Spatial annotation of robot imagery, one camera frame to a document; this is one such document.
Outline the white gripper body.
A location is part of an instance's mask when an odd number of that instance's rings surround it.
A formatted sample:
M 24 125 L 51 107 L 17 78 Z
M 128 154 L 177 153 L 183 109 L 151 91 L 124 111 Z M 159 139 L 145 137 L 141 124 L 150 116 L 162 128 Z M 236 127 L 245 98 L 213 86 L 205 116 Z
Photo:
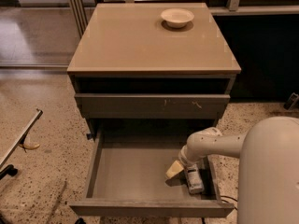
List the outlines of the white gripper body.
M 184 146 L 178 154 L 178 159 L 184 166 L 192 166 L 198 163 L 204 157 L 204 155 L 195 153 L 187 146 Z

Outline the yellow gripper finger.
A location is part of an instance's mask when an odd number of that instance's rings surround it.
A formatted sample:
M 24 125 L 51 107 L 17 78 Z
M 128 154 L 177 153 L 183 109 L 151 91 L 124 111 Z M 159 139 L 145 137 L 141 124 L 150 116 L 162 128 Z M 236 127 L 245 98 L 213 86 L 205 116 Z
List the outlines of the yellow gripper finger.
M 171 179 L 171 178 L 175 177 L 176 175 L 178 175 L 183 170 L 184 170 L 183 164 L 179 160 L 176 160 L 171 164 L 169 169 L 166 171 L 165 177 L 167 179 Z

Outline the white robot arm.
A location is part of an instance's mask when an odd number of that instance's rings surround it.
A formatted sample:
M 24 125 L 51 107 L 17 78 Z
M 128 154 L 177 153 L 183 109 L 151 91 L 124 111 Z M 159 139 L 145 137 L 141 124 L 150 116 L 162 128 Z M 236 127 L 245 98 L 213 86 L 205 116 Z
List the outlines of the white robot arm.
M 237 224 L 299 224 L 299 119 L 263 119 L 236 135 L 192 133 L 166 177 L 208 155 L 239 159 Z

